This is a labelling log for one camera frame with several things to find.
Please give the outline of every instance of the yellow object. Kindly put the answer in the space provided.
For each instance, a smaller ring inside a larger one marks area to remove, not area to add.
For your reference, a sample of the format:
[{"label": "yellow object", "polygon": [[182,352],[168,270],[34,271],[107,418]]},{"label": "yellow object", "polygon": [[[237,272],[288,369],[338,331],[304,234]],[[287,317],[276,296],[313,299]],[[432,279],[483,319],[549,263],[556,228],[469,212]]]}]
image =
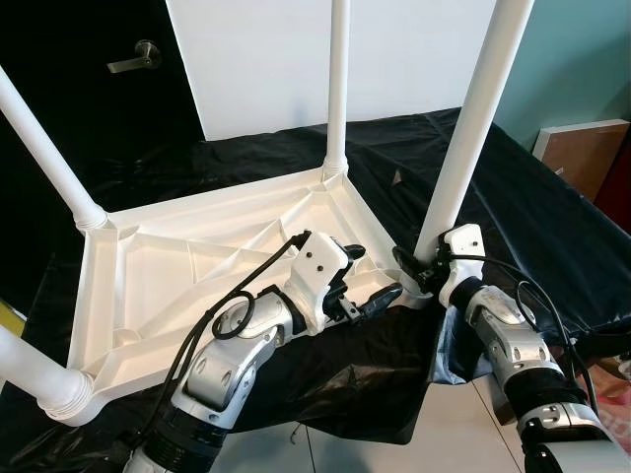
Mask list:
[{"label": "yellow object", "polygon": [[18,336],[24,330],[24,321],[0,299],[0,325],[4,325]]}]

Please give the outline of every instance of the teal wall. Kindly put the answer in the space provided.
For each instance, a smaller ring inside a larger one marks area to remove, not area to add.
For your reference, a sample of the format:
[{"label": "teal wall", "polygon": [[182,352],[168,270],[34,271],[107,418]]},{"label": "teal wall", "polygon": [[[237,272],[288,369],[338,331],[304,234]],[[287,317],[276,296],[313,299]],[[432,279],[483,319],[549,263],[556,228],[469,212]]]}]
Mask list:
[{"label": "teal wall", "polygon": [[631,115],[631,0],[535,0],[495,122],[539,128]]}]

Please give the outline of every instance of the white wall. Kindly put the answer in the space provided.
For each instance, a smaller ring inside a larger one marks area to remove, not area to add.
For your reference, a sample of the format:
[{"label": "white wall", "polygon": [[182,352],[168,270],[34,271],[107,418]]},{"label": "white wall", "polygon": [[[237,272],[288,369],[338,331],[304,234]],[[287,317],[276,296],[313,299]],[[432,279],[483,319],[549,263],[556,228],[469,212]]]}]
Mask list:
[{"label": "white wall", "polygon": [[[464,100],[493,0],[355,0],[348,119]],[[206,139],[324,123],[329,0],[167,0]]]}]

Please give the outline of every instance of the white floor tile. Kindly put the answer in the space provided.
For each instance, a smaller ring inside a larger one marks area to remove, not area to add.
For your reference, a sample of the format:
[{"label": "white floor tile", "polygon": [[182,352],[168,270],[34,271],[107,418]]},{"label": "white floor tile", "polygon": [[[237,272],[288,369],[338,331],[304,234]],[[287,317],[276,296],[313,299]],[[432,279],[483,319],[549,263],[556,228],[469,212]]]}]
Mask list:
[{"label": "white floor tile", "polygon": [[520,471],[472,384],[431,385],[409,445],[309,432],[317,473]]},{"label": "white floor tile", "polygon": [[305,426],[300,426],[295,444],[290,442],[298,424],[230,434],[213,465],[213,473],[313,473]]},{"label": "white floor tile", "polygon": [[517,433],[517,422],[508,424],[506,426],[500,425],[496,417],[493,415],[493,402],[492,402],[492,390],[497,389],[499,391],[495,377],[492,374],[476,379],[473,382],[475,389],[482,398],[482,402],[486,406],[488,412],[491,413],[491,419],[495,424],[495,427],[500,431],[500,435],[504,439],[507,447],[511,451],[511,454],[517,461],[520,470],[524,473],[524,452],[522,451],[522,441]]}]

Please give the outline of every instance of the white panel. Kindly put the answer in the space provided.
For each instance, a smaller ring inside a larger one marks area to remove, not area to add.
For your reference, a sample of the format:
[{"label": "white panel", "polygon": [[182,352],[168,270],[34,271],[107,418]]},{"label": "white panel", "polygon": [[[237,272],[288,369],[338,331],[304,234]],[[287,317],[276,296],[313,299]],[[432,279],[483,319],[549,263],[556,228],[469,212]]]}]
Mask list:
[{"label": "white panel", "polygon": [[[207,139],[326,121],[330,2],[167,0]],[[356,0],[348,119],[461,105],[493,0]]]},{"label": "white panel", "polygon": [[[366,248],[344,278],[357,304],[398,280],[394,242],[348,177],[321,178],[312,169],[123,210],[108,214],[108,229],[86,232],[68,367],[95,383],[89,402],[57,420],[83,425],[110,400],[164,381],[199,317],[294,233]],[[295,256],[247,288],[283,285]],[[0,357],[0,375],[11,371],[3,365]]]}]

